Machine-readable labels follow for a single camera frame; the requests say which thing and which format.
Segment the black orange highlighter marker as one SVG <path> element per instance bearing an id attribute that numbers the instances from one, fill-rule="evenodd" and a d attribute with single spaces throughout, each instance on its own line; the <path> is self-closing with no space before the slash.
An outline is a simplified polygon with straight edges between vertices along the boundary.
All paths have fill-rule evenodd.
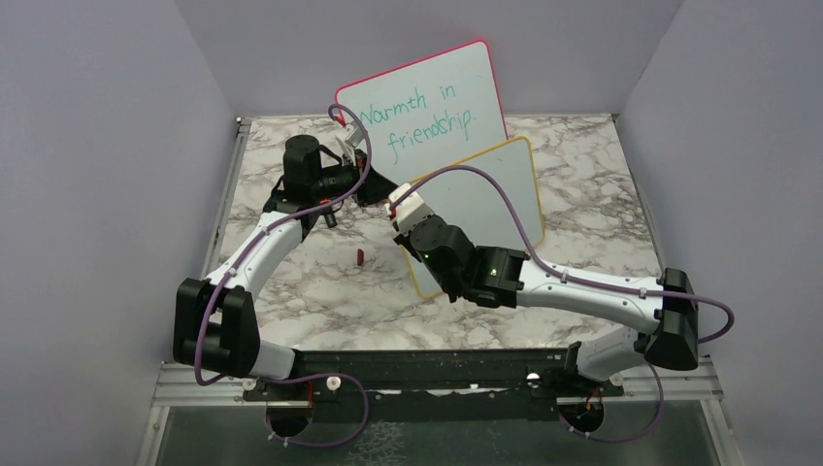
<path id="1" fill-rule="evenodd" d="M 337 208 L 331 206 L 322 211 L 322 216 L 328 228 L 335 228 L 338 225 L 336 217 L 337 210 Z"/>

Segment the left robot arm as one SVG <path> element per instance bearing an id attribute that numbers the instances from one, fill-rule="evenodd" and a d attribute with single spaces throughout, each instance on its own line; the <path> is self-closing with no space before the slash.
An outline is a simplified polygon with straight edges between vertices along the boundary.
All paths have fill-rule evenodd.
<path id="1" fill-rule="evenodd" d="M 217 377 L 264 378 L 281 398 L 304 389 L 295 349 L 264 342 L 254 303 L 278 266 L 308 237 L 317 221 L 329 228 L 347 199 L 360 206 L 383 201 L 393 182 L 369 166 L 359 149 L 362 131 L 351 125 L 336 134 L 335 154 L 314 136 L 285 143 L 283 174 L 252 233 L 203 279 L 186 279 L 176 295 L 175 361 Z"/>

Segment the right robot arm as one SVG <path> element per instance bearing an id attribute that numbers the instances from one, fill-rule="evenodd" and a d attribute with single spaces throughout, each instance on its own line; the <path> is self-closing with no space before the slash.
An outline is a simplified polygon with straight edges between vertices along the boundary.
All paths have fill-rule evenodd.
<path id="1" fill-rule="evenodd" d="M 449 300 L 484 308 L 552 308 L 617 323 L 613 332 L 571 345 L 562 386 L 582 395 L 623 370 L 648 363 L 668 370 L 698 366 L 697 307 L 680 271 L 661 278 L 617 277 L 540 265 L 523 250 L 474 245 L 456 225 L 429 215 L 393 219 L 395 242 L 422 263 Z"/>

